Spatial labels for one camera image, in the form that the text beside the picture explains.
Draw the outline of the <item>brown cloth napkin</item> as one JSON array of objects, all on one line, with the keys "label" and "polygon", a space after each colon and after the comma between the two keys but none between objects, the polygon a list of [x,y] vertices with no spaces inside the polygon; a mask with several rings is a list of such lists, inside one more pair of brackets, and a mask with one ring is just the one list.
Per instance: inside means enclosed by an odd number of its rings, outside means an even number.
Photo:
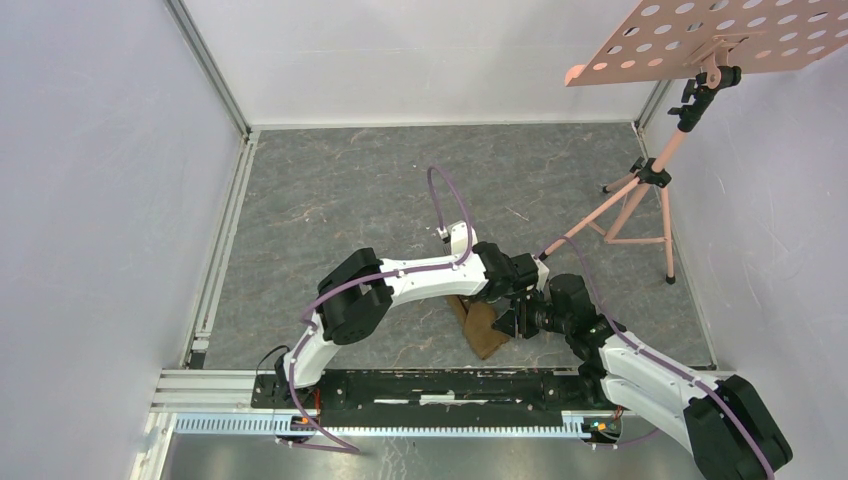
[{"label": "brown cloth napkin", "polygon": [[490,304],[457,295],[446,296],[445,300],[469,347],[480,360],[487,360],[510,340],[509,335],[494,328],[498,316]]}]

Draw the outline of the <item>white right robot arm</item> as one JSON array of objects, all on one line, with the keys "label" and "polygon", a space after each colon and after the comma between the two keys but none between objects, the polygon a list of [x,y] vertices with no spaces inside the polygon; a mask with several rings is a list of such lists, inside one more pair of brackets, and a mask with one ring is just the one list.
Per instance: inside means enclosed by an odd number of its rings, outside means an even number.
[{"label": "white right robot arm", "polygon": [[689,452],[706,479],[771,479],[794,457],[748,380],[693,370],[648,346],[597,310],[578,275],[518,296],[493,326],[516,338],[563,335],[582,362],[580,400],[636,413]]}]

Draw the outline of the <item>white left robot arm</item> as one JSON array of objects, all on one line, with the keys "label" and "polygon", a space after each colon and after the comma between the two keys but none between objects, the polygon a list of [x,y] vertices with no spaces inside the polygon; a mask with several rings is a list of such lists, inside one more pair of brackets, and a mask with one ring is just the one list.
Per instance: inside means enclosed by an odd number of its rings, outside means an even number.
[{"label": "white left robot arm", "polygon": [[341,347],[370,336],[394,307],[444,296],[522,299],[542,290],[548,276],[533,255],[510,257],[485,241],[418,260],[379,259],[372,248],[359,249],[322,280],[301,314],[305,331],[275,363],[275,392],[290,407],[306,405]]}]

